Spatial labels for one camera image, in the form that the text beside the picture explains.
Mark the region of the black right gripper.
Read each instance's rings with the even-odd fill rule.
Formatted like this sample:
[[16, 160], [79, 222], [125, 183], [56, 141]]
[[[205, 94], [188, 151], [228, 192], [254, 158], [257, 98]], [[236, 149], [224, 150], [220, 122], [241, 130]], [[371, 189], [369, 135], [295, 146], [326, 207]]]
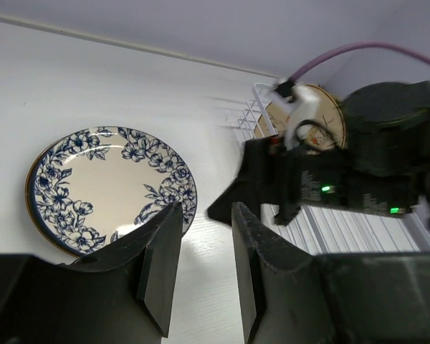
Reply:
[[247, 176], [238, 176], [208, 207], [210, 220], [232, 227], [232, 204], [243, 203], [258, 219], [261, 204], [279, 207], [278, 224], [290, 223], [302, 206], [400, 217], [419, 202], [415, 176], [378, 177], [356, 171], [343, 150], [309, 154], [285, 150], [271, 138], [245, 143]]

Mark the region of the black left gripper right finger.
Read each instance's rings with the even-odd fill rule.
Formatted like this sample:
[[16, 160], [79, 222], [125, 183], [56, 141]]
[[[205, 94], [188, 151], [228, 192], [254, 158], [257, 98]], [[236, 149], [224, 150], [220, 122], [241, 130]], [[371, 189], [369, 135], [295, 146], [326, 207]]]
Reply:
[[430, 253], [311, 255], [231, 218], [246, 343], [430, 343]]

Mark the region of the red plate with teal flower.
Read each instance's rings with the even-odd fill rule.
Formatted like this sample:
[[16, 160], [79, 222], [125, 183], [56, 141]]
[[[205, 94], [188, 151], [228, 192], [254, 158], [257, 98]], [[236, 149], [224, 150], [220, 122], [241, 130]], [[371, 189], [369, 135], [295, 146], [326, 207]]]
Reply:
[[56, 240], [55, 235], [51, 234], [48, 229], [44, 226], [42, 220], [38, 216], [36, 202], [33, 196], [33, 183], [37, 174], [37, 165], [34, 164], [27, 174], [27, 179], [25, 182], [25, 204], [27, 208], [27, 213], [31, 219], [33, 225], [37, 231], [53, 246], [58, 250], [70, 255], [74, 258], [80, 258], [81, 254], [77, 253], [75, 250], [70, 249], [67, 245], [61, 244]]

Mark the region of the white blue patterned plate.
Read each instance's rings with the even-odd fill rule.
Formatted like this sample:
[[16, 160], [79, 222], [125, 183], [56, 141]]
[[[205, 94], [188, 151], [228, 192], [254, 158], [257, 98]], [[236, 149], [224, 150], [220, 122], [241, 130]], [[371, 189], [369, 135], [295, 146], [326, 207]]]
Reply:
[[174, 202], [183, 207], [184, 230], [196, 215], [190, 168], [167, 143], [140, 130], [82, 129], [51, 144], [34, 164], [39, 218], [81, 256], [140, 228]]

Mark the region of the beige floral plate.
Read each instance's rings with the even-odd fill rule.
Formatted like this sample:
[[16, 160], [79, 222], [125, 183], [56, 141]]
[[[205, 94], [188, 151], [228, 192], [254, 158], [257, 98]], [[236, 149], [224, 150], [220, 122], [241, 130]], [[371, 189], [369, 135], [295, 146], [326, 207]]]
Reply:
[[[305, 135], [295, 133], [297, 147], [303, 143], [311, 147], [310, 152], [316, 154], [334, 147], [344, 148], [346, 142], [346, 129], [343, 113], [341, 112], [337, 98], [334, 98], [327, 91], [318, 85], [305, 84], [310, 86], [320, 98], [320, 106], [314, 120], [303, 120], [298, 128], [303, 133], [309, 129]], [[254, 129], [254, 138], [264, 138], [273, 135], [281, 135], [284, 138], [288, 118], [272, 100], [264, 108], [264, 112], [259, 116]]]

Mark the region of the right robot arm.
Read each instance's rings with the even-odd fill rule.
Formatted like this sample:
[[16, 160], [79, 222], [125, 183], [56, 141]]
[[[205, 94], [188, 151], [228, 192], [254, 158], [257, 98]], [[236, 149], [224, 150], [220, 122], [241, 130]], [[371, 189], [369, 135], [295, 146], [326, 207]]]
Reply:
[[380, 82], [340, 103], [347, 143], [326, 130], [328, 149], [308, 143], [301, 128], [244, 144], [239, 172], [208, 208], [208, 217], [231, 223], [231, 205], [260, 214], [274, 204], [278, 225], [303, 206], [402, 217], [425, 198], [430, 211], [430, 81]]

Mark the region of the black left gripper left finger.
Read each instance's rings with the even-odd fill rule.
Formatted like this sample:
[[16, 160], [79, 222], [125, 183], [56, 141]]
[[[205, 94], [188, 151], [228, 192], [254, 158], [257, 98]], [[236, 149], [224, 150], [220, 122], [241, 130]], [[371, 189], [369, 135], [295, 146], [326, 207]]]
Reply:
[[0, 254], [0, 343], [159, 343], [169, 333], [183, 209], [71, 264]]

